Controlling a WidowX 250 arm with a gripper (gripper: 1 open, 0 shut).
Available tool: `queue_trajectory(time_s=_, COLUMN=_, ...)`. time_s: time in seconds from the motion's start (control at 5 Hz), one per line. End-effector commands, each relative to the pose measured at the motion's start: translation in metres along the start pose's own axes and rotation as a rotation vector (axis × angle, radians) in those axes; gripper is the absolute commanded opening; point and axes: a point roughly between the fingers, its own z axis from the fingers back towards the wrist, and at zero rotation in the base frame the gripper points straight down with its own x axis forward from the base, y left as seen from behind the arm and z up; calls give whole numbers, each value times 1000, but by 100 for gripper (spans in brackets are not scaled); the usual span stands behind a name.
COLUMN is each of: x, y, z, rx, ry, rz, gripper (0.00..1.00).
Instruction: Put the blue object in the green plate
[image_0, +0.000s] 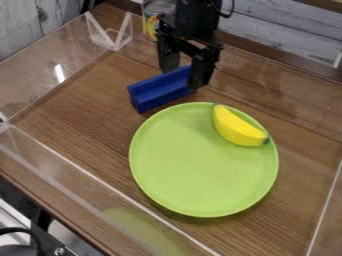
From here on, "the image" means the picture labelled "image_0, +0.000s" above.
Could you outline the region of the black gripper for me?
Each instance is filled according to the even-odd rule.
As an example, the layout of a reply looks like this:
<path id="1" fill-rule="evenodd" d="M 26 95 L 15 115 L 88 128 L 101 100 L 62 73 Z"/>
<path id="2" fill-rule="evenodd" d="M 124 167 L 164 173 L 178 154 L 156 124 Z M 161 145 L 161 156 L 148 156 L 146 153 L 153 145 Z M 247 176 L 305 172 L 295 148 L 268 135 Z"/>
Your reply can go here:
<path id="1" fill-rule="evenodd" d="M 190 90 L 208 84 L 216 67 L 221 44 L 214 31 L 221 17 L 221 0 L 174 0 L 173 10 L 158 16 L 157 58 L 162 73 L 178 68 L 180 52 L 194 54 L 198 51 L 190 41 L 205 48 L 192 57 L 186 81 Z"/>

